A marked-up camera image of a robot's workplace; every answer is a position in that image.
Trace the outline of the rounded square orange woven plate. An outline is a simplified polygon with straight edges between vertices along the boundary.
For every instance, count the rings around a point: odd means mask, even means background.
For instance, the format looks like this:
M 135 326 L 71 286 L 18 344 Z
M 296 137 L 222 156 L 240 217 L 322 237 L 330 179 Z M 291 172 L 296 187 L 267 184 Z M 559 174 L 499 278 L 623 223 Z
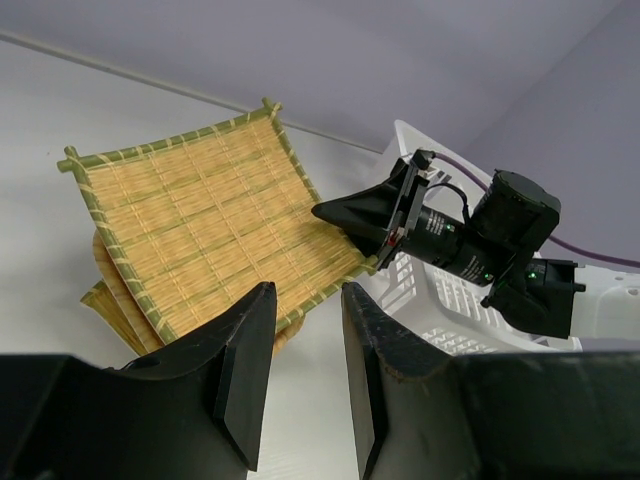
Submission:
M 149 337 L 153 336 L 160 344 L 158 349 L 163 347 L 165 343 L 161 340 L 155 329 L 146 319 L 133 296 L 129 292 L 124 280 L 120 277 L 120 274 L 112 261 L 106 246 L 102 242 L 98 231 L 95 231 L 93 235 L 92 250 L 96 265 L 102 274 L 101 280 L 103 280 L 108 286 L 135 332 L 142 339 L 145 339 L 147 335 Z

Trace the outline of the square green-rimmed bamboo plate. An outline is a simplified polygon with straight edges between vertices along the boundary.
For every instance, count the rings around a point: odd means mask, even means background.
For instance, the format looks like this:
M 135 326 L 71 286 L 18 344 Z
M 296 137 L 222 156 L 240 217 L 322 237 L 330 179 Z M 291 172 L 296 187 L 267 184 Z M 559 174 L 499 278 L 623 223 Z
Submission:
M 275 329 L 373 267 L 315 218 L 320 196 L 280 122 L 279 105 L 57 167 L 77 183 L 96 233 L 147 324 L 170 343 L 259 282 L 277 288 Z

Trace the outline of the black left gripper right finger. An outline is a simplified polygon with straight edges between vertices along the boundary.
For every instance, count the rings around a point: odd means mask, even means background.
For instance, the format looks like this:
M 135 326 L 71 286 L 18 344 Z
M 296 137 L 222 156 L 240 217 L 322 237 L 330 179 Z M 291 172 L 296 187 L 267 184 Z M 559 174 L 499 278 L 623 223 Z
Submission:
M 635 352 L 451 356 L 341 293 L 363 479 L 635 479 Z

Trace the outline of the round green-rimmed bamboo plate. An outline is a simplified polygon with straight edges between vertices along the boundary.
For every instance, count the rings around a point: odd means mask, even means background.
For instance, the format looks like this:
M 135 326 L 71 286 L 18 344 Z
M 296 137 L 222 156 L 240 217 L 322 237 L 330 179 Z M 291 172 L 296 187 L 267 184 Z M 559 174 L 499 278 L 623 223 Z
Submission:
M 146 355 L 160 347 L 158 341 L 149 337 L 142 339 L 131 326 L 115 297 L 103 280 L 98 281 L 85 293 L 80 302 L 94 310 L 111 329 L 139 356 Z

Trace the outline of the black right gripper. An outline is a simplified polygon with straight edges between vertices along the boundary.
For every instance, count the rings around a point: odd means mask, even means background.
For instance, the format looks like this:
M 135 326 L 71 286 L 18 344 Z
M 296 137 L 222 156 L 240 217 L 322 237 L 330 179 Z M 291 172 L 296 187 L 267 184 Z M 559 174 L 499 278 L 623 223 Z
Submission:
M 437 157 L 418 149 L 408 161 L 398 159 L 382 183 L 319 203 L 311 213 L 342 229 L 362 253 L 375 253 L 378 270 L 405 253 L 452 275 L 478 275 L 480 243 L 471 229 L 468 198 L 459 187 L 428 179 Z M 461 221 L 424 204 L 427 193 L 438 189 L 461 199 Z

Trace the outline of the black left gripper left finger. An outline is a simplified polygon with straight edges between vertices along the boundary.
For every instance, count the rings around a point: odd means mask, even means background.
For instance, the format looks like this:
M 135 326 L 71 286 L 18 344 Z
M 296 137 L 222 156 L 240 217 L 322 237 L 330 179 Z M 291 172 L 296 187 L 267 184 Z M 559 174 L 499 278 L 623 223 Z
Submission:
M 5 479 L 243 479 L 258 464 L 275 285 L 120 369 L 1 359 Z

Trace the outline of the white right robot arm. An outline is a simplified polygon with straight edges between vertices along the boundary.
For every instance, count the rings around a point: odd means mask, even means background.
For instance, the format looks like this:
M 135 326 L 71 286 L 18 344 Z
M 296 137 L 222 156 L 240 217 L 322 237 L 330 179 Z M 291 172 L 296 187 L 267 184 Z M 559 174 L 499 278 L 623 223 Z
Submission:
M 428 169 L 451 157 L 418 149 L 398 159 L 387 179 L 359 193 L 322 202 L 313 215 L 341 229 L 385 270 L 398 254 L 447 272 L 489 292 L 484 308 L 497 310 L 524 333 L 567 339 L 639 337 L 638 276 L 537 257 L 560 220 L 561 203 L 534 181 L 498 170 L 475 207 L 464 190 L 461 219 L 428 207 L 437 189 Z

